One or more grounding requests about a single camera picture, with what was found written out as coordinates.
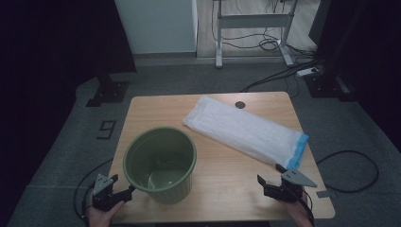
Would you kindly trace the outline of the green plastic trash bin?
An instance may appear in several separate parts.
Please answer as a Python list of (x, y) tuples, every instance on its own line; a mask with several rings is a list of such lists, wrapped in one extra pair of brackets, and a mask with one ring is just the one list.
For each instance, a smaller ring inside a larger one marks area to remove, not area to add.
[(159, 127), (141, 133), (127, 148), (123, 170), (127, 181), (161, 204), (175, 204), (192, 188), (197, 149), (184, 131)]

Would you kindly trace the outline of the white cabinet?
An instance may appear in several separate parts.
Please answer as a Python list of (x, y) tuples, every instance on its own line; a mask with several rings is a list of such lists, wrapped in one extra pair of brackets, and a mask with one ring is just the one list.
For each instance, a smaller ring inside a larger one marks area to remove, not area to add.
[(197, 0), (114, 0), (133, 54), (195, 53)]

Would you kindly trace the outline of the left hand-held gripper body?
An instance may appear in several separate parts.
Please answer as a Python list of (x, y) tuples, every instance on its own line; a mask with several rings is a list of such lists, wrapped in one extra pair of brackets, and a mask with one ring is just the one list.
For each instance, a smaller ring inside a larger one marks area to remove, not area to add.
[(92, 203), (94, 208), (100, 211), (110, 211), (120, 201), (127, 202), (132, 200), (132, 195), (127, 193), (127, 189), (120, 192), (113, 192), (113, 181), (111, 177), (98, 174), (93, 189)]

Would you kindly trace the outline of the black stand base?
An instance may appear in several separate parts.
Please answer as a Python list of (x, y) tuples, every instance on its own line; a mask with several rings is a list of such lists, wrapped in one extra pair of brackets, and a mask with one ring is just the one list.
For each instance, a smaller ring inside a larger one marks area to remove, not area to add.
[(315, 98), (337, 98), (343, 102), (356, 100), (354, 91), (342, 78), (327, 79), (324, 76), (306, 76), (305, 84), (310, 95)]
[(127, 93), (128, 81), (113, 81), (108, 74), (97, 78), (99, 86), (93, 98), (89, 99), (87, 107), (100, 107), (104, 103), (121, 103)]

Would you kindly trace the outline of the person's right hand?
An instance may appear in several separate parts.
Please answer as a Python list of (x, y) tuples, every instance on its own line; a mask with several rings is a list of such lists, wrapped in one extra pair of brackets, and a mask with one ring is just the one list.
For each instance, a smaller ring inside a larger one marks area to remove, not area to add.
[(280, 201), (280, 203), (285, 207), (285, 209), (287, 210), (289, 215), (294, 219), (298, 227), (313, 227), (312, 223), (309, 220), (309, 214), (298, 201), (297, 202)]

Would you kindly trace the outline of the white power strip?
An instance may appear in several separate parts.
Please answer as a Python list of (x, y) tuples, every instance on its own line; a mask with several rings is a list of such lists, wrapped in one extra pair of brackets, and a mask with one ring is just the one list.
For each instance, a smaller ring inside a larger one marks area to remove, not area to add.
[(318, 72), (319, 72), (319, 70), (316, 67), (311, 67), (311, 68), (306, 68), (306, 69), (297, 71), (296, 76), (297, 77), (310, 76), (310, 75), (316, 74)]

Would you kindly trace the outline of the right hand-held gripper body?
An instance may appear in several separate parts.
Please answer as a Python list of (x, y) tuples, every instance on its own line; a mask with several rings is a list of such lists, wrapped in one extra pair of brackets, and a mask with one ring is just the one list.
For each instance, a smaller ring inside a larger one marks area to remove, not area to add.
[(281, 184), (264, 183), (264, 195), (278, 201), (296, 202), (303, 197), (304, 187), (317, 185), (298, 169), (290, 169), (281, 174)]

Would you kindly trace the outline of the person's left hand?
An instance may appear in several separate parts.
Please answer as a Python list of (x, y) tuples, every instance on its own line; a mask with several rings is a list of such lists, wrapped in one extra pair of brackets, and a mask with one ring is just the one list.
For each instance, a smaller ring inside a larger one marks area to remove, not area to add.
[(123, 201), (116, 204), (110, 211), (103, 212), (93, 206), (87, 209), (89, 227), (109, 227), (113, 216), (125, 205)]

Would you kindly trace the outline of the white frame desk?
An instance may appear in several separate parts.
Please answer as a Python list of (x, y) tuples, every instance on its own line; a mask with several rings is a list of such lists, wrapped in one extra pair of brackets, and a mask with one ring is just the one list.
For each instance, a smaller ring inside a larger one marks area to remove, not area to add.
[(289, 55), (289, 48), (287, 47), (288, 34), (292, 25), (295, 15), (295, 10), (298, 0), (293, 0), (291, 8), (288, 13), (268, 13), (268, 14), (245, 14), (245, 15), (224, 15), (222, 13), (222, 0), (215, 0), (218, 2), (218, 16), (217, 16), (217, 41), (216, 41), (216, 56), (215, 66), (221, 68), (222, 61), (222, 38), (221, 31), (223, 29), (231, 28), (282, 28), (281, 39), (277, 41), (278, 48), (282, 54), (284, 62), (287, 66), (293, 66), (294, 61)]

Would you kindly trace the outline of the white plastic bag blue edge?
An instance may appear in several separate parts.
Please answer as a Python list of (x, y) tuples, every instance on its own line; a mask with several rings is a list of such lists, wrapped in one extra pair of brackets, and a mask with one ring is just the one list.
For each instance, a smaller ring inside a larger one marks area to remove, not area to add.
[(298, 168), (308, 136), (264, 117), (202, 96), (183, 123), (265, 164)]

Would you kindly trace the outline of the grey tape piece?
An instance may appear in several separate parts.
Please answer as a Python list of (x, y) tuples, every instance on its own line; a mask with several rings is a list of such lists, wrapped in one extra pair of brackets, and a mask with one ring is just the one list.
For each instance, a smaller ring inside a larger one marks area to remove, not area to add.
[(319, 199), (322, 198), (336, 198), (338, 196), (337, 192), (332, 189), (324, 190), (324, 191), (318, 191), (317, 196)]

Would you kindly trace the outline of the dark curtain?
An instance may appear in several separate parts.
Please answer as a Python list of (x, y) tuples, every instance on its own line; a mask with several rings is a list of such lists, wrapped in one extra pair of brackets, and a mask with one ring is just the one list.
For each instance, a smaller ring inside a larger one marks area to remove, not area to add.
[(134, 69), (116, 0), (0, 0), (0, 164), (40, 160), (80, 84)]
[(322, 0), (311, 31), (322, 33), (315, 76), (342, 78), (401, 151), (401, 0)]

